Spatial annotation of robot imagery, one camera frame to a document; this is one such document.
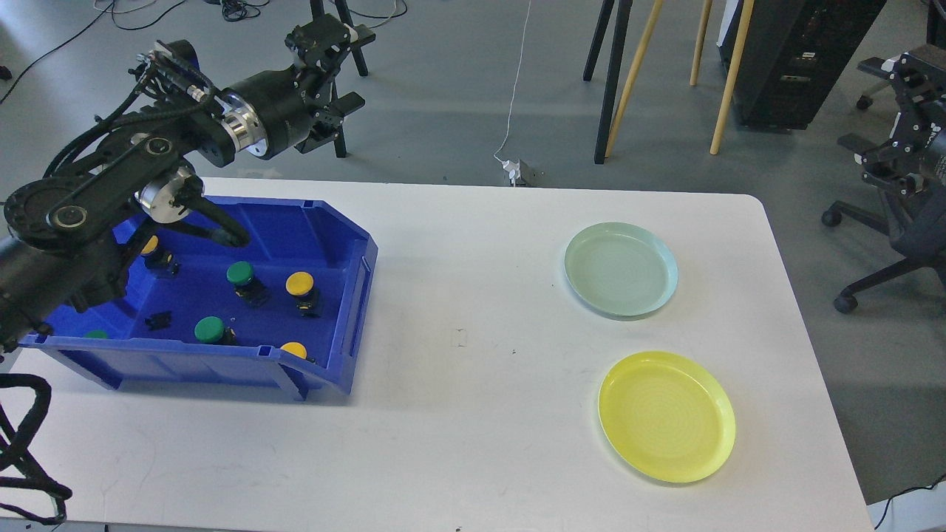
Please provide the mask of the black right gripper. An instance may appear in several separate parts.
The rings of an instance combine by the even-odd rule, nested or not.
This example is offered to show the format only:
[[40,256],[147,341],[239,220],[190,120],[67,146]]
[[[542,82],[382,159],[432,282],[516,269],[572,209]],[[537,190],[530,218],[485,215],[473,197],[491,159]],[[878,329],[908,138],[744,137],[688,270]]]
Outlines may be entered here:
[[[892,58],[866,58],[858,70],[886,80],[895,94],[899,114],[890,134],[910,171],[944,184],[945,52],[936,45],[920,45]],[[845,134],[838,145],[854,155],[855,164],[885,162],[885,145],[858,134]]]

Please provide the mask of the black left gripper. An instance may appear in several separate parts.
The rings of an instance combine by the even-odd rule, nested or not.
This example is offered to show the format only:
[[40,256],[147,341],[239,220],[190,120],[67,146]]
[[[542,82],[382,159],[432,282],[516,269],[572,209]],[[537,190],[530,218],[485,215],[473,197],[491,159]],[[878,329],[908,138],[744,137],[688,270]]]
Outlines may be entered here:
[[344,122],[361,110],[364,98],[355,92],[331,98],[332,80],[355,55],[361,75],[369,73],[361,48],[375,40],[372,28],[351,26],[333,15],[321,15],[286,36],[286,47],[302,67],[267,70],[224,90],[229,112],[243,132],[239,148],[259,159],[294,148],[300,154],[332,144],[335,154],[348,154]]

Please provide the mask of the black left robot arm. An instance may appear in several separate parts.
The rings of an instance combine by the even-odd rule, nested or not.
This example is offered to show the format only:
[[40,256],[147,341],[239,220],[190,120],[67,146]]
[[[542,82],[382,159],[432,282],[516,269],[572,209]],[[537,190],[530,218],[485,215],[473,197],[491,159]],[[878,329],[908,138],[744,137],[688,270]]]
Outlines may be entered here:
[[210,197],[187,156],[219,168],[241,151],[344,156],[344,119],[364,100],[334,80],[372,40],[316,15],[287,34],[289,67],[224,89],[188,41],[142,54],[125,101],[4,202],[2,351],[37,348],[111,390],[349,393],[371,236],[324,201]]

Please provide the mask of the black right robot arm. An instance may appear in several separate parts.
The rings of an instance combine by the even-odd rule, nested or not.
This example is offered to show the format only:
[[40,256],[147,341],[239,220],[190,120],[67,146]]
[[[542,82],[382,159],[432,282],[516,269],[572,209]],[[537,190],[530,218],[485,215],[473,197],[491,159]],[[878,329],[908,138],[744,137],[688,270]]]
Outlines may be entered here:
[[899,111],[888,140],[846,134],[838,144],[854,154],[862,179],[896,196],[909,197],[944,185],[945,52],[923,44],[894,58],[866,58],[858,70],[894,91]]

